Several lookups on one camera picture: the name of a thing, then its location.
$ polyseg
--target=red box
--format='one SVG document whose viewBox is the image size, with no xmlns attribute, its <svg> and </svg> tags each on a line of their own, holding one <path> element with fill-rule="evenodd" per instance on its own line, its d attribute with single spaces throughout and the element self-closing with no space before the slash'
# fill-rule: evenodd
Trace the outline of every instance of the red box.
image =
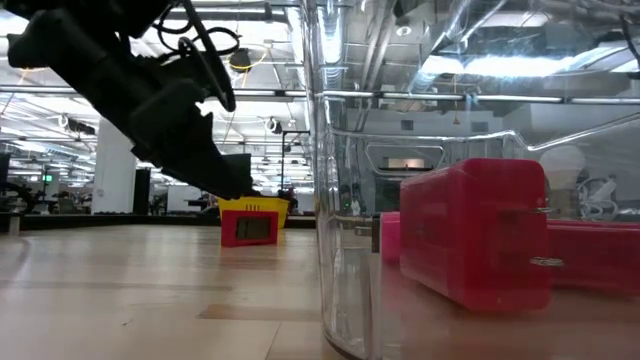
<svg viewBox="0 0 640 360">
<path fill-rule="evenodd" d="M 225 210 L 221 243 L 224 247 L 278 243 L 278 212 Z"/>
<path fill-rule="evenodd" d="M 402 182 L 402 272 L 469 310 L 544 309 L 551 270 L 542 167 L 469 159 Z"/>
<path fill-rule="evenodd" d="M 640 294 L 640 224 L 549 220 L 549 242 L 554 285 Z"/>
</svg>

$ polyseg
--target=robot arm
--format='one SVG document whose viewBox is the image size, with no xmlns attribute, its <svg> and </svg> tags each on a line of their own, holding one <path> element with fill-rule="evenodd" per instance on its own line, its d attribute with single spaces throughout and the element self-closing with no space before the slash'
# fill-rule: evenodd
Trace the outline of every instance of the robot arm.
<svg viewBox="0 0 640 360">
<path fill-rule="evenodd" d="M 192 27 L 198 32 L 196 39 L 180 38 L 171 54 L 180 59 L 134 56 L 129 37 L 139 38 L 151 26 L 163 30 L 162 21 L 153 22 L 178 3 L 189 16 L 182 32 Z M 134 155 L 163 173 L 223 198 L 251 192 L 251 179 L 237 176 L 213 143 L 213 116 L 202 116 L 196 106 L 211 96 L 227 111 L 236 104 L 221 52 L 190 0 L 6 0 L 3 5 L 29 20 L 23 34 L 8 37 L 11 66 L 50 67 L 132 141 Z M 198 40 L 206 52 L 195 47 Z"/>
</svg>

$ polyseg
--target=pink box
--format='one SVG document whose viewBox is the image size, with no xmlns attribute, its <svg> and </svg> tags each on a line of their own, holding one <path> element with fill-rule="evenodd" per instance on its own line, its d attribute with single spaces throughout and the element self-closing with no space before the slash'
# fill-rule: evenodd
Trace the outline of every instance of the pink box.
<svg viewBox="0 0 640 360">
<path fill-rule="evenodd" d="M 400 262 L 400 213 L 388 212 L 380 215 L 380 243 L 382 261 L 387 264 Z"/>
</svg>

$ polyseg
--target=yellow crate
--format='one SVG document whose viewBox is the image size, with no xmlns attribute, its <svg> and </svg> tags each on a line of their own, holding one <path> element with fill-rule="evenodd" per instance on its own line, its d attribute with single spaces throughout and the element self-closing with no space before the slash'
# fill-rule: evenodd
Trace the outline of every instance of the yellow crate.
<svg viewBox="0 0 640 360">
<path fill-rule="evenodd" d="M 289 202 L 279 198 L 272 197 L 243 197 L 238 200 L 218 199 L 220 207 L 220 219 L 225 210 L 237 211 L 276 211 L 278 213 L 278 228 L 284 228 L 284 222 L 287 220 L 287 212 L 289 210 Z"/>
</svg>

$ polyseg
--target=transparent glass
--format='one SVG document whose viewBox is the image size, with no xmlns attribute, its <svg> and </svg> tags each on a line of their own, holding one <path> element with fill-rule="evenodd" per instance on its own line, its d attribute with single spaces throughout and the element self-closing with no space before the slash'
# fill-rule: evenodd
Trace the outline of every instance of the transparent glass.
<svg viewBox="0 0 640 360">
<path fill-rule="evenodd" d="M 484 7 L 456 7 L 477 3 Z M 606 7 L 578 6 L 571 17 L 560 2 L 501 3 L 305 3 L 323 323 L 330 342 L 357 358 L 640 358 L 640 84 L 629 73 L 637 65 L 619 35 L 598 40 L 606 48 L 581 37 L 598 39 L 607 27 L 619 34 Z M 449 35 L 438 45 L 442 29 Z M 541 32 L 555 55 L 523 47 Z M 572 52 L 560 51 L 568 43 Z M 546 217 L 538 240 L 549 251 L 529 264 L 551 274 L 542 308 L 469 310 L 438 284 L 416 280 L 406 259 L 420 260 L 405 238 L 428 242 L 428 230 L 395 230 L 399 255 L 383 260 L 391 251 L 384 216 L 400 211 L 401 184 L 474 158 L 535 160 L 544 173 L 521 184 L 514 176 L 514 187 L 535 187 L 544 199 L 507 210 Z M 430 200 L 400 218 L 428 211 Z M 507 246 L 530 231 L 517 230 Z M 565 237 L 573 242 L 557 250 Z M 458 270 L 434 271 L 446 278 Z"/>
</svg>

